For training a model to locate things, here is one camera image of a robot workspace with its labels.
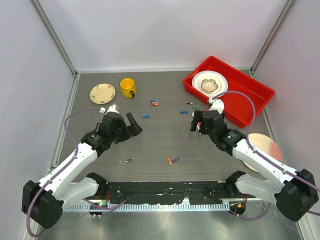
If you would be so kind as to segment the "white remote control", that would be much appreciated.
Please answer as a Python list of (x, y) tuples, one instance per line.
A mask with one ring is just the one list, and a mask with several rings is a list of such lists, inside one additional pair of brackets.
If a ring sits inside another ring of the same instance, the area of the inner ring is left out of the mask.
[(197, 126), (196, 126), (196, 129), (199, 131), (199, 130), (200, 130), (200, 127), (201, 127), (201, 122), (198, 122), (198, 123), (197, 123)]

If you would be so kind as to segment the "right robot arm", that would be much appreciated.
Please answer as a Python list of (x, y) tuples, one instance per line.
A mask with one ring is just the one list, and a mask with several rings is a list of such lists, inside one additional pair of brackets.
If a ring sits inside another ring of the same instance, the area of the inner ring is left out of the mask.
[(261, 152), (242, 132), (228, 128), (224, 115), (217, 110), (196, 110), (190, 130), (208, 135), (220, 151), (249, 164), (265, 177), (261, 180), (242, 171), (233, 173), (225, 186), (230, 197), (246, 194), (260, 198), (275, 205), (293, 222), (298, 222), (319, 201), (320, 189), (310, 171), (298, 171)]

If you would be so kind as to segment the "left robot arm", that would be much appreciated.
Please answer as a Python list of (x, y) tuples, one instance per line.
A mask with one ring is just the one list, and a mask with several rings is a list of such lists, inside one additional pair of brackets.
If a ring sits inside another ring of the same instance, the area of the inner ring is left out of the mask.
[(33, 220), (44, 229), (49, 229), (69, 207), (87, 197), (100, 200), (106, 195), (107, 181), (96, 173), (88, 174), (74, 185), (70, 183), (112, 144), (129, 140), (143, 129), (130, 112), (126, 114), (129, 125), (112, 107), (102, 108), (100, 112), (103, 114), (102, 121), (76, 143), (75, 150), (58, 167), (39, 181), (30, 180), (23, 186), (21, 210), (26, 214), (27, 226)]

